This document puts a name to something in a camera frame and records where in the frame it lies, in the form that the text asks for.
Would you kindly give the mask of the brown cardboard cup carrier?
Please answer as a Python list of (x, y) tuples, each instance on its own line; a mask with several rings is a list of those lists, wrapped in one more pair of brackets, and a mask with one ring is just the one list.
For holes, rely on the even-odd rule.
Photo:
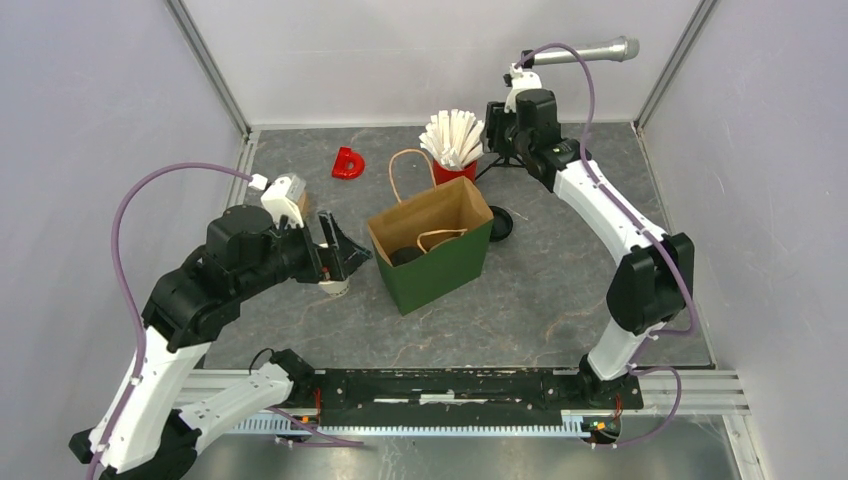
[(310, 208), (309, 194), (307, 192), (302, 193), (296, 201), (296, 204), (299, 208), (301, 218), (306, 220), (308, 218)]

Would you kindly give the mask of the silver microphone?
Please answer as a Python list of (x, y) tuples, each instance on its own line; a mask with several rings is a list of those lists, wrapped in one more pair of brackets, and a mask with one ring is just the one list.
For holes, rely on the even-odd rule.
[[(574, 47), (585, 62), (613, 61), (625, 62), (636, 58), (640, 52), (640, 42), (633, 37), (619, 36), (614, 39)], [(537, 54), (530, 62), (532, 66), (577, 63), (578, 60), (568, 50), (558, 49)]]

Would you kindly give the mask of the red cylindrical holder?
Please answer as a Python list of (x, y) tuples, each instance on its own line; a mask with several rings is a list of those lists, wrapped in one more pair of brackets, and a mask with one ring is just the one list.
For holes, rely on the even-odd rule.
[(461, 170), (450, 170), (442, 166), (439, 162), (433, 160), (432, 168), (433, 168), (433, 176), (435, 179), (436, 185), (441, 185), (447, 182), (450, 182), (456, 178), (465, 177), (471, 183), (475, 182), (476, 171), (477, 171), (477, 161), (473, 161), (469, 163), (467, 166), (462, 168)]

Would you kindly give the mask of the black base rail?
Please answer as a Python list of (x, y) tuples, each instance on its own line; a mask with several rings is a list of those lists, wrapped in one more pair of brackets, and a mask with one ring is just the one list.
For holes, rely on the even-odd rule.
[(312, 409), (322, 427), (547, 427), (565, 410), (643, 405), (633, 376), (597, 386), (574, 369), (333, 368), (296, 384), (278, 406)]

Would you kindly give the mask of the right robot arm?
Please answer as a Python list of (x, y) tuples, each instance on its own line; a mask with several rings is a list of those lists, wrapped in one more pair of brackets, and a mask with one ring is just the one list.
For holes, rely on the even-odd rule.
[(601, 173), (584, 140), (564, 136), (552, 91), (531, 88), (488, 103), (482, 137), (489, 151), (517, 159), (571, 206), (618, 263), (606, 294), (611, 319), (577, 374), (580, 400), (602, 408), (624, 387), (646, 340), (664, 334), (683, 310), (691, 315), (684, 332), (696, 330), (694, 243), (649, 221)]

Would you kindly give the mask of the green paper bag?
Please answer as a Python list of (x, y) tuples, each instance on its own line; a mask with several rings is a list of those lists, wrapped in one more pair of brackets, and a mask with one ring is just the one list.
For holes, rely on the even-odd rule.
[[(395, 204), (366, 222), (383, 283), (402, 315), (478, 278), (493, 224), (493, 214), (477, 186), (465, 177), (436, 185), (429, 158), (425, 162), (431, 186), (403, 200), (393, 166), (400, 156), (411, 153), (427, 157), (419, 149), (408, 148), (390, 158), (388, 175)], [(426, 254), (393, 267), (389, 255), (404, 246), (418, 246)]]

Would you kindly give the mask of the red plastic letter d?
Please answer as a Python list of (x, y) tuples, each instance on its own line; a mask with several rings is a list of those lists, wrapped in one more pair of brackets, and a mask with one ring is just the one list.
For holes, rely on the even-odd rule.
[(350, 147), (340, 147), (331, 170), (331, 176), (341, 180), (352, 180), (365, 170), (364, 157)]

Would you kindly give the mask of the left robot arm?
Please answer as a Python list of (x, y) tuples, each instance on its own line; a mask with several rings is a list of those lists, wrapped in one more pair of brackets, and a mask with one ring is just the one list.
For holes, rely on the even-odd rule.
[(214, 396), (176, 407), (184, 382), (244, 302), (288, 280), (319, 284), (348, 279), (371, 256), (333, 215), (319, 215), (325, 242), (259, 206), (239, 205), (212, 221), (206, 241), (161, 277), (141, 314), (143, 345), (102, 421), (74, 434), (69, 446), (99, 479), (178, 479), (222, 434), (284, 402), (306, 405), (316, 394), (314, 369), (291, 350)]

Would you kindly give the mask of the black mini tripod stand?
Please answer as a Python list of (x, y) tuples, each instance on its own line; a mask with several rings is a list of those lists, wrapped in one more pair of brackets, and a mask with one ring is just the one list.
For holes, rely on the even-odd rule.
[[(511, 65), (520, 66), (525, 71), (532, 70), (532, 66), (526, 67), (521, 61), (511, 63)], [(504, 82), (509, 88), (506, 74), (503, 75)], [(484, 144), (484, 150), (487, 153), (496, 153), (498, 157), (489, 165), (483, 167), (477, 174), (475, 179), (479, 180), (484, 174), (493, 168), (524, 168), (525, 163), (516, 155), (512, 140), (514, 137), (513, 129), (516, 125), (516, 112), (506, 113), (504, 111), (505, 101), (488, 102), (485, 115), (484, 133), (481, 140)]]

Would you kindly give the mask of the white paper cup stack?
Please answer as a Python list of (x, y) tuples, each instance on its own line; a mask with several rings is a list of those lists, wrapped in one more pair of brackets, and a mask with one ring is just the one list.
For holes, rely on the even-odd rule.
[(330, 297), (342, 297), (349, 291), (349, 280), (327, 280), (319, 283), (321, 290)]

